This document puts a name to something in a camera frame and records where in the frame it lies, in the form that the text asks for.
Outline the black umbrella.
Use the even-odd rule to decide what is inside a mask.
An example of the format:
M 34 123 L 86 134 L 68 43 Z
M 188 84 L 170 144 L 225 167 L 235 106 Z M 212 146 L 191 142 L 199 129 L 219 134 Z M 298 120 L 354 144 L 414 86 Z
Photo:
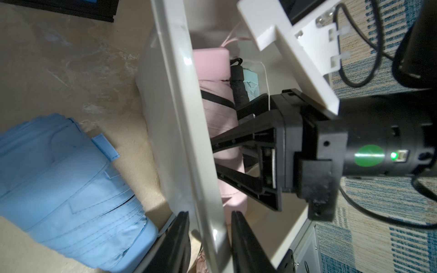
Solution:
M 241 58 L 235 58 L 230 61 L 231 78 L 230 85 L 233 91 L 233 99 L 236 110 L 240 110 L 249 103 L 249 96 L 244 85 L 244 70 Z

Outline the grey plastic storage box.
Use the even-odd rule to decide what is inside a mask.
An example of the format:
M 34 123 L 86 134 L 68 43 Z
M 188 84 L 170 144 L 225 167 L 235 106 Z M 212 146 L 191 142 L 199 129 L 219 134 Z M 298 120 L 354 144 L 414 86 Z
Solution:
M 325 1 L 307 1 L 296 24 Z M 163 194 L 175 213 L 187 211 L 201 235 L 207 264 L 233 271 L 216 168 L 194 64 L 191 36 L 210 42 L 242 20 L 235 1 L 152 1 L 154 27 L 140 57 L 136 83 Z

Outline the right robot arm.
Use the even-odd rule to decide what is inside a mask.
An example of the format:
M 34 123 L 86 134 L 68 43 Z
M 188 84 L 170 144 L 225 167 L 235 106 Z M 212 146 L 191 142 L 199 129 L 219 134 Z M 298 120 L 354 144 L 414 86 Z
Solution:
M 437 83 L 416 60 L 434 61 L 437 3 L 425 1 L 393 59 L 409 92 L 339 99 L 297 39 L 300 25 L 326 1 L 241 1 L 240 14 L 259 49 L 276 42 L 298 75 L 300 90 L 262 95 L 238 109 L 254 118 L 211 139 L 213 152 L 249 146 L 260 176 L 216 165 L 220 180 L 271 210 L 282 192 L 308 203 L 308 218 L 332 221 L 342 177 L 434 177 L 437 174 Z

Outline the blue umbrella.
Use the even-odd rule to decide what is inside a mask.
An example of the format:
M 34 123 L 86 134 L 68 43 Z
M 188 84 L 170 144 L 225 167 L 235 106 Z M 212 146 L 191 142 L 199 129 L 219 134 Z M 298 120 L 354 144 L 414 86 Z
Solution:
M 41 116 L 1 134 L 1 216 L 35 242 L 88 267 L 132 273 L 157 227 L 79 124 Z

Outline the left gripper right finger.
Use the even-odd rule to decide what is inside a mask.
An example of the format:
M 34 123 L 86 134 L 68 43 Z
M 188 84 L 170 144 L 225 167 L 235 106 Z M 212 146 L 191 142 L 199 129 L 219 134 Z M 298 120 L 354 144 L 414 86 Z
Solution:
M 232 258 L 235 273 L 276 273 L 244 215 L 232 212 Z

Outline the black mesh file holder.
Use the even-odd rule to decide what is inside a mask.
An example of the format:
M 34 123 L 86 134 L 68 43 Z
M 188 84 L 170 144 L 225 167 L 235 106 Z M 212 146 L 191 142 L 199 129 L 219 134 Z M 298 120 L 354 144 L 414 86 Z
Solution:
M 119 0 L 1 0 L 1 2 L 113 23 Z

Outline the mint green umbrella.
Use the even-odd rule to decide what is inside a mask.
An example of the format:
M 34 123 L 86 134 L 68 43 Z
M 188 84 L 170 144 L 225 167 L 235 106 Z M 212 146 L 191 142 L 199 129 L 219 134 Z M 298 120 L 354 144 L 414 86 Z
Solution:
M 243 69 L 244 86 L 248 94 L 249 101 L 256 99 L 260 95 L 258 75 L 250 69 Z

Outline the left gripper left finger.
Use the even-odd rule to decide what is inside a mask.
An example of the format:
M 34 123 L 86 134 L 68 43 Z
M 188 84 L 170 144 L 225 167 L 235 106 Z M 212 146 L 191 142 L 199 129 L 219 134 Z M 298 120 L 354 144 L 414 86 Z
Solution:
M 191 259 L 188 212 L 180 212 L 153 256 L 145 258 L 137 273 L 186 273 Z

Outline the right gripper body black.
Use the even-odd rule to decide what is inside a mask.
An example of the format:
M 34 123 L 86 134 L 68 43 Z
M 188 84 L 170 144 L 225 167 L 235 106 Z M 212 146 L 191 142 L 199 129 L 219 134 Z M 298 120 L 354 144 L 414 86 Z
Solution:
M 273 97 L 285 126 L 284 190 L 308 203 L 308 218 L 335 216 L 348 133 L 338 116 L 297 89 Z

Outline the pale pink small umbrella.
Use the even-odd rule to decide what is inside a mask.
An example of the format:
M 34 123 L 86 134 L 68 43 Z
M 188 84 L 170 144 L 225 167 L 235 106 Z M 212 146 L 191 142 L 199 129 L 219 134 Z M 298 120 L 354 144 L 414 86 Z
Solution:
M 214 138 L 235 128 L 239 123 L 230 85 L 231 64 L 226 48 L 193 51 L 209 137 Z M 231 224 L 233 211 L 246 213 L 248 197 L 235 187 L 218 180 L 225 221 Z

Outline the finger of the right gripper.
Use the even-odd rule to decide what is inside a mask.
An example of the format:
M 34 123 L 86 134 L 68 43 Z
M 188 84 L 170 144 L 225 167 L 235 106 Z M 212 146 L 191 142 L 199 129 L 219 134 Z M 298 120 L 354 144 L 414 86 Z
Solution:
M 283 149 L 285 125 L 279 110 L 271 110 L 211 138 L 213 153 L 243 145 Z
M 253 177 L 234 169 L 216 164 L 217 177 L 245 193 L 273 211 L 282 210 L 281 188 L 278 186 L 275 168 L 259 167 L 259 176 Z

